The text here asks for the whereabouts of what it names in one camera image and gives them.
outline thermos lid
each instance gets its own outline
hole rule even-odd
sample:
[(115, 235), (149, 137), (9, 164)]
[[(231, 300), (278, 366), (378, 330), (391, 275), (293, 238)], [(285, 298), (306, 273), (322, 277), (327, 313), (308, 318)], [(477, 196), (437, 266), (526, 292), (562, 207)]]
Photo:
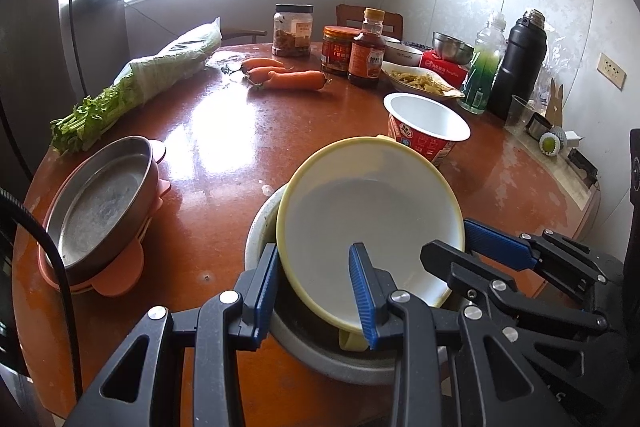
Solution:
[(539, 12), (538, 10), (534, 10), (533, 8), (527, 8), (522, 18), (536, 25), (541, 30), (545, 29), (545, 16), (542, 15), (542, 13)]

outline red label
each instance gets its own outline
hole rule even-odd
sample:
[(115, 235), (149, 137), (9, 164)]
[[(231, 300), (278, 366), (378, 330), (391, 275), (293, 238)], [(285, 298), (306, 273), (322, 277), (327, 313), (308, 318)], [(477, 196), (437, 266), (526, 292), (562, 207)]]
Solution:
[(361, 78), (377, 78), (380, 76), (384, 56), (384, 50), (367, 48), (354, 42), (351, 46), (349, 72)]
[(406, 145), (421, 156), (424, 156), (435, 166), (439, 165), (456, 144), (456, 142), (434, 138), (433, 136), (412, 129), (391, 114), (389, 115), (388, 135), (402, 145)]
[(338, 44), (338, 42), (322, 42), (321, 62), (327, 68), (336, 71), (349, 69), (351, 56), (351, 44)]

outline green liquid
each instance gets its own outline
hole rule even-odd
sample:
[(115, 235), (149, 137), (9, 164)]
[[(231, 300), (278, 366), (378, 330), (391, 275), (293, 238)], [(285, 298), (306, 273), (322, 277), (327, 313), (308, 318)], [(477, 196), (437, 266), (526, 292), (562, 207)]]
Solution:
[(458, 102), (464, 109), (475, 114), (484, 113), (499, 64), (499, 52), (478, 50), (474, 53), (462, 86), (465, 98)]

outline stainless steel pot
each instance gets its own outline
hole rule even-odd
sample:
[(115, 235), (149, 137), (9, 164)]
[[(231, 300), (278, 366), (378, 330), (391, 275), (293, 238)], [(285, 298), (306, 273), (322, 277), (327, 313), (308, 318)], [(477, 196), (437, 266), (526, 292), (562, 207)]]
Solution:
[[(255, 268), (264, 246), (276, 241), (276, 216), (286, 186), (276, 190), (255, 216), (244, 248), (245, 270)], [(462, 299), (450, 297), (444, 307), (458, 309), (461, 303)], [(335, 380), (364, 385), (388, 385), (394, 381), (395, 352), (341, 350), (338, 330), (302, 303), (282, 271), (270, 331), (292, 356)], [(438, 359), (440, 363), (446, 359), (445, 348), (438, 348)]]
[(71, 174), (45, 224), (69, 284), (91, 279), (131, 242), (157, 187), (153, 147), (142, 136), (106, 145)]

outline yellow bowl rim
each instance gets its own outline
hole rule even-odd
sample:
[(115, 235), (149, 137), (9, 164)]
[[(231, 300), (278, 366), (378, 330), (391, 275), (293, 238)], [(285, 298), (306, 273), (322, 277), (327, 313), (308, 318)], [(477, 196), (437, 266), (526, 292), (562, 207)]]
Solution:
[[(460, 211), (460, 205), (458, 204), (458, 200), (456, 199), (453, 190), (451, 189), (449, 183), (446, 181), (444, 176), (438, 171), (433, 164), (428, 161), (424, 156), (415, 152), (413, 149), (407, 147), (406, 145), (402, 145), (401, 143), (396, 142), (395, 140), (383, 138), (377, 138), (374, 136), (356, 136), (352, 138), (345, 138), (343, 140), (338, 140), (337, 142), (333, 142), (329, 145), (322, 147), (322, 149), (314, 152), (309, 158), (307, 158), (300, 167), (294, 172), (291, 177), (289, 184), (287, 184), (287, 188), (284, 190), (284, 194), (282, 195), (282, 200), (280, 201), (280, 206), (278, 208), (278, 215), (276, 218), (276, 243), (278, 245), (278, 252), (280, 254), (280, 262), (282, 263), (282, 268), (284, 269), (287, 279), (289, 279), (289, 283), (292, 286), (293, 290), (296, 292), (296, 295), (306, 304), (306, 306), (313, 311), (318, 317), (320, 317), (325, 322), (335, 326), (336, 328), (344, 331), (351, 331), (353, 333), (362, 333), (362, 328), (354, 328), (349, 323), (341, 320), (335, 315), (330, 314), (325, 311), (325, 309), (321, 308), (306, 292), (306, 290), (300, 284), (300, 281), (295, 276), (291, 265), (289, 264), (289, 254), (287, 253), (287, 248), (285, 245), (285, 225), (284, 219), (281, 219), (281, 215), (287, 212), (289, 207), (289, 199), (293, 194), (296, 186), (302, 179), (302, 177), (306, 174), (306, 172), (311, 168), (311, 165), (315, 164), (320, 158), (323, 156), (332, 153), (334, 150), (340, 149), (342, 147), (350, 146), (354, 143), (362, 143), (362, 142), (370, 142), (384, 146), (396, 147), (399, 150), (401, 149), (405, 153), (409, 153), (414, 155), (415, 158), (419, 158), (425, 165), (427, 165), (428, 169), (436, 174), (436, 178), (438, 178), (446, 187), (447, 192), (449, 193), (451, 203), (453, 204), (454, 211), (457, 211), (456, 214), (458, 216), (458, 231), (460, 237), (462, 238), (462, 245), (457, 247), (456, 245), (451, 245), (452, 247), (459, 248), (459, 250), (465, 250), (465, 228), (462, 219), (462, 211)], [(449, 297), (451, 290), (447, 288), (443, 293), (442, 297), (436, 303), (434, 307), (439, 308), (442, 306), (444, 301)]]

